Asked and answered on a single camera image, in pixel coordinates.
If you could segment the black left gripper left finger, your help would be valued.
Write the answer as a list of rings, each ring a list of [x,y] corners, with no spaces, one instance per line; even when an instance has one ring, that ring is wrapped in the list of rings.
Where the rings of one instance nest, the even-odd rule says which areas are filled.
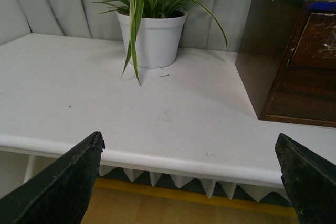
[[[51,165],[1,198],[1,223],[81,223],[105,148],[93,132]]]

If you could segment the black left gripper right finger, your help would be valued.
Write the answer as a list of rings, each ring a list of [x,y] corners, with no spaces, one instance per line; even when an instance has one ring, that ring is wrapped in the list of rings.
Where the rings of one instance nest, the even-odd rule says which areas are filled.
[[[335,223],[335,165],[283,133],[275,152],[299,222]]]

